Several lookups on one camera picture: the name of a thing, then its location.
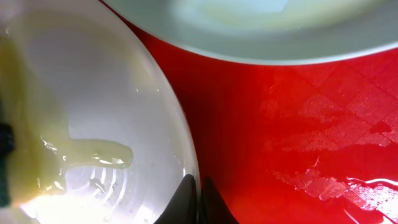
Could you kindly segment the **white plate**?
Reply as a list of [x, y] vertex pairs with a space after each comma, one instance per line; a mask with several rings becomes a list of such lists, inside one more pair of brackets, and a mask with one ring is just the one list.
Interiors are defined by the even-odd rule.
[[112, 11], [1, 2], [2, 223], [154, 223], [187, 174], [180, 103]]

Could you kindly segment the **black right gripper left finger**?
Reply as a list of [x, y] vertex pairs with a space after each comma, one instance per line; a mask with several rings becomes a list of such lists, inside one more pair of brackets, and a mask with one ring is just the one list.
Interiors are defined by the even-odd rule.
[[196, 224], [197, 188], [194, 176], [187, 174], [154, 224]]

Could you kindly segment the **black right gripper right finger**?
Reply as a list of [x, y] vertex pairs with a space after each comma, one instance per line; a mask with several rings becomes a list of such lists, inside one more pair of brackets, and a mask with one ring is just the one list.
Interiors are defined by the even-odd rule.
[[239, 224], [209, 177], [203, 179], [201, 188], [200, 223]]

